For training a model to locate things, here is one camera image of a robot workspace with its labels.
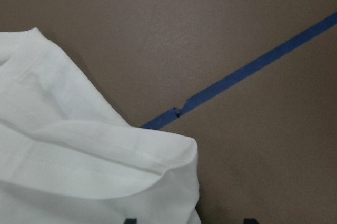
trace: tape strip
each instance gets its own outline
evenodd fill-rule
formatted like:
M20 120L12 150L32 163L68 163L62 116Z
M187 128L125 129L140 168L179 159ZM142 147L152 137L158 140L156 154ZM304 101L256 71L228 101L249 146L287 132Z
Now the tape strip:
M232 74L222 78L218 82L207 87L203 91L195 94L194 96L187 99L183 108L172 108L165 113L159 115L158 117L152 119L150 122L142 126L142 128L148 129L160 129L177 118L187 114L194 108L205 103L209 99L215 97L216 95L222 93L233 85L241 82L243 79L254 74L255 72L263 69L277 59L283 57L287 53L293 51L309 40L315 38L321 33L325 32L332 26L337 24L337 12L325 18L324 20L318 22L317 24L311 26L309 29L303 31L302 33L296 35L290 40L284 42L280 46L274 48L273 50L265 53L256 60L250 62L249 64L243 66L242 68L236 70Z

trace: white t-shirt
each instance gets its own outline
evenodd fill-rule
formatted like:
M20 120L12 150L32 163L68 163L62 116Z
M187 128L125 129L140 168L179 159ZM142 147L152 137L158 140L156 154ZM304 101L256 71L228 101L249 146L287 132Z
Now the white t-shirt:
M0 223L198 224L197 145L133 128L34 28L0 32Z

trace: blue tape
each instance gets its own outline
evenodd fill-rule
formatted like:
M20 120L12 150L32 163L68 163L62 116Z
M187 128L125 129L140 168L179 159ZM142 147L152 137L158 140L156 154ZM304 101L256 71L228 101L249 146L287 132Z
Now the blue tape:
M293 51L294 49L308 42L309 40L315 38L316 36L320 35L321 33L325 32L326 30L328 30L329 28L331 28L336 24L337 24L337 12L325 18L324 20L318 22L317 24L313 25L312 27L303 31L302 33L296 35L290 40L284 42L283 44L274 48L273 50L265 53L256 60L236 70L232 74L226 76L225 78L222 78L221 80L207 87L203 91L190 97L189 99L187 99L185 105L181 109L172 108L166 111L165 113L159 115L158 117L154 118L147 124L143 125L142 128L158 130L166 126L167 124L185 115L186 113L190 112L194 108L205 103L206 101L215 97L221 92L227 90L233 85L241 82L243 79L254 74L260 69L263 69L272 62L283 57L287 53Z

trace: white cloth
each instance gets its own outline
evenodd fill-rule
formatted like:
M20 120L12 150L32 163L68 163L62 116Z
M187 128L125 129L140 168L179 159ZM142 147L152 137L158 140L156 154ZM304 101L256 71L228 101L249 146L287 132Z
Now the white cloth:
M197 224L197 145L133 128L34 28L0 32L1 224Z

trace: black object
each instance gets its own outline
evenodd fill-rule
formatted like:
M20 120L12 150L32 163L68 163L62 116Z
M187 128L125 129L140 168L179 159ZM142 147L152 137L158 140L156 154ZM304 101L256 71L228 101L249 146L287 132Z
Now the black object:
M137 224L137 219L125 219L124 224Z
M243 224L259 224L256 219L244 219Z

